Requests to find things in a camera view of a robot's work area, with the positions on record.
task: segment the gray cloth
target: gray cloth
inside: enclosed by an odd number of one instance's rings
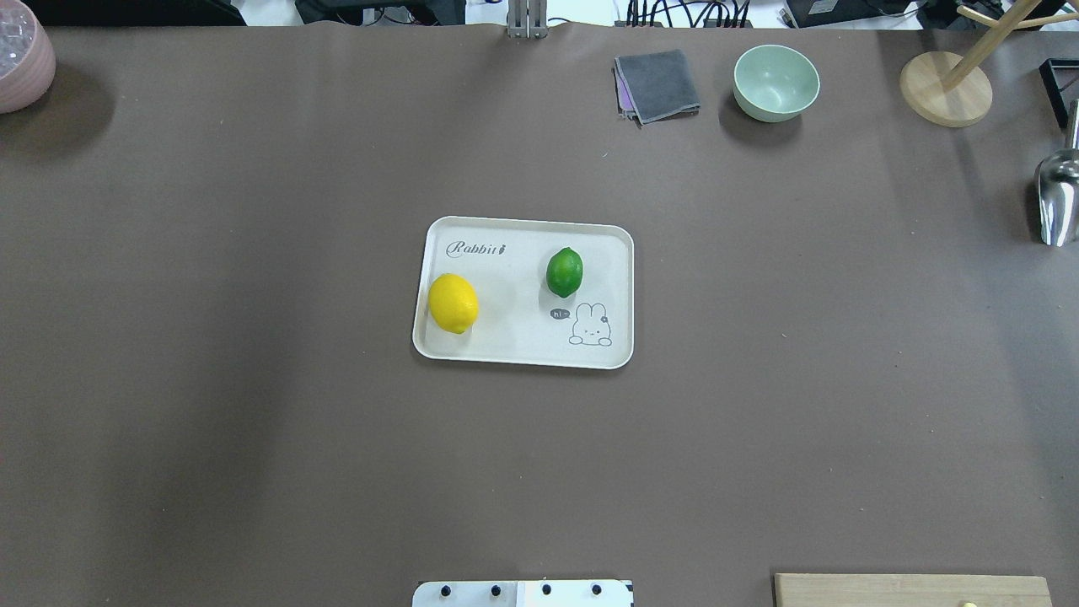
[[[700,98],[682,51],[615,57],[641,124],[700,109]]]

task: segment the pink cup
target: pink cup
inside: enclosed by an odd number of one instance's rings
[[[26,4],[18,0],[0,0],[0,11],[8,15],[25,11],[29,27],[24,27],[24,31],[33,37],[26,54],[14,67],[0,67],[0,113],[6,113],[23,109],[45,94],[56,74],[56,55],[45,29]]]

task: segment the silver scoop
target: silver scoop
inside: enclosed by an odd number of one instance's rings
[[[1038,164],[1038,203],[1041,206],[1041,239],[1064,246],[1076,238],[1079,227],[1079,99],[1068,108],[1067,146]]]

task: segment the lemon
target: lemon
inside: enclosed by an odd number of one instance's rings
[[[569,296],[581,288],[585,264],[577,251],[566,246],[547,262],[547,287],[559,296]]]
[[[450,333],[468,331],[479,316],[476,289],[456,274],[442,274],[435,278],[427,293],[427,307],[438,327]]]

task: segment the mint green bowl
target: mint green bowl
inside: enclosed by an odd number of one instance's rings
[[[735,64],[735,100],[762,122],[782,122],[802,113],[820,93],[820,74],[805,55],[764,44],[742,53]]]

